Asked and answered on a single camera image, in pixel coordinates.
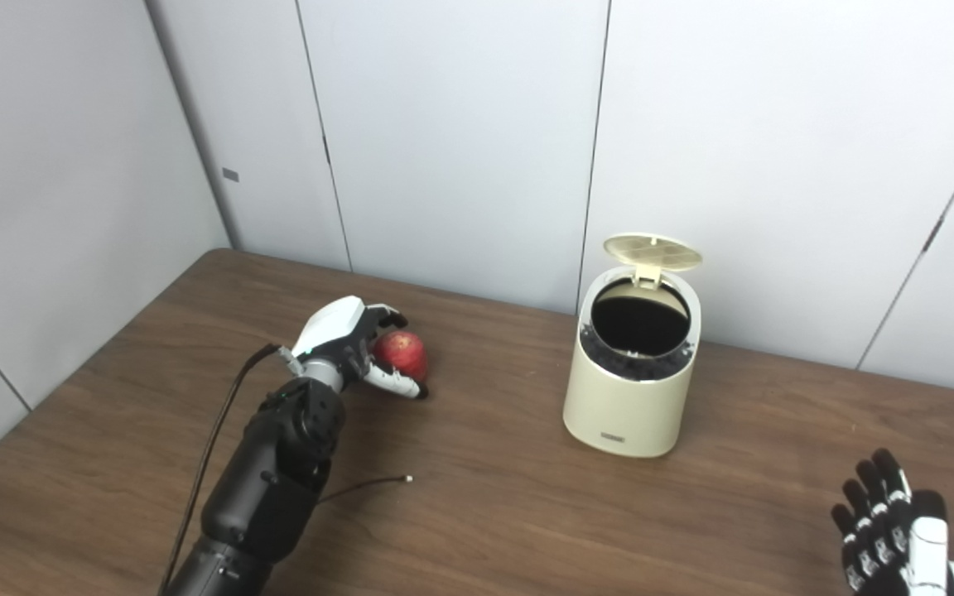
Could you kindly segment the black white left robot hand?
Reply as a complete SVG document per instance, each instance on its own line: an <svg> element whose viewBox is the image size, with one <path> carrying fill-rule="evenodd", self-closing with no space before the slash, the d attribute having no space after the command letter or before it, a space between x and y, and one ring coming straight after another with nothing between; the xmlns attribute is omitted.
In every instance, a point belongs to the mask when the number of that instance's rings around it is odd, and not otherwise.
<svg viewBox="0 0 954 596"><path fill-rule="evenodd" d="M385 303L367 305L359 296L330 302L310 317L291 348L298 377L310 377L340 395L355 382L406 397L425 400L424 382L378 358L373 345L381 329L404 329L407 318Z"/></svg>

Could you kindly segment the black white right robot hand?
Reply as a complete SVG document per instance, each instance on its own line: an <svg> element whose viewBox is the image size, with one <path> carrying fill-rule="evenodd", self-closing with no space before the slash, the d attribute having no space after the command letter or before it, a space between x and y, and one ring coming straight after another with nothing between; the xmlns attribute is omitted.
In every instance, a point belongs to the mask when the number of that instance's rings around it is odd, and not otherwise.
<svg viewBox="0 0 954 596"><path fill-rule="evenodd" d="M913 489L889 449L874 451L843 483L830 516L852 595L954 595L944 497Z"/></svg>

